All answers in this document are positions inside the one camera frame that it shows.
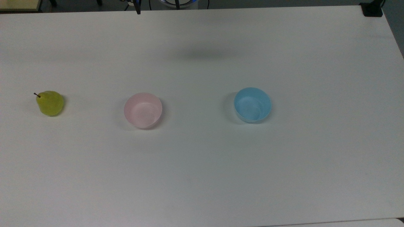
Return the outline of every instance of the pear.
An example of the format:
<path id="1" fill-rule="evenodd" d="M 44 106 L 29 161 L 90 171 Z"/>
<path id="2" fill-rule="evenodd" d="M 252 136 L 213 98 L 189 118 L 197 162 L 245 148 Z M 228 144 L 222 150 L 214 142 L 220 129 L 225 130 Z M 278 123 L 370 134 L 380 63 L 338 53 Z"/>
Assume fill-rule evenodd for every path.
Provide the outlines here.
<path id="1" fill-rule="evenodd" d="M 47 90 L 39 94 L 34 93 L 34 95 L 37 96 L 36 102 L 38 103 L 39 110 L 47 116 L 59 114 L 65 105 L 63 96 L 56 91 Z"/>

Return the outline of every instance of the bowl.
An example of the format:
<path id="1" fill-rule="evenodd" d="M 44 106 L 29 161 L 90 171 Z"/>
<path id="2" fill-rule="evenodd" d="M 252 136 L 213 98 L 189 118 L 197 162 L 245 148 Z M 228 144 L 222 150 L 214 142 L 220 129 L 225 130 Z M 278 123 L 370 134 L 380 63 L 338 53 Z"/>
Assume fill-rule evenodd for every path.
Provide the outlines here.
<path id="1" fill-rule="evenodd" d="M 244 88 L 234 98 L 237 116 L 244 122 L 254 123 L 262 120 L 271 112 L 269 96 L 258 88 Z"/>
<path id="2" fill-rule="evenodd" d="M 137 93 L 130 97 L 124 107 L 126 119 L 137 128 L 146 129 L 159 120 L 163 106 L 158 97 L 150 93 Z"/>

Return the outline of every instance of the table surface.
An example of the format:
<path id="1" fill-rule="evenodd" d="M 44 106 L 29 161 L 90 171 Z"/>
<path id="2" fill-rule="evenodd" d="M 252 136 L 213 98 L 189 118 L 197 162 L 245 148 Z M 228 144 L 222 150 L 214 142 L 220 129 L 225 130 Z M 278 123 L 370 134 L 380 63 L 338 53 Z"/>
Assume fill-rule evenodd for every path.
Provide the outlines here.
<path id="1" fill-rule="evenodd" d="M 0 0 L 0 11 L 38 11 L 40 0 Z"/>
<path id="2" fill-rule="evenodd" d="M 1 226 L 404 216 L 404 60 L 360 6 L 0 15 Z M 273 110 L 237 119 L 249 86 Z M 66 99 L 42 115 L 34 92 Z M 157 95 L 140 130 L 125 101 Z"/>

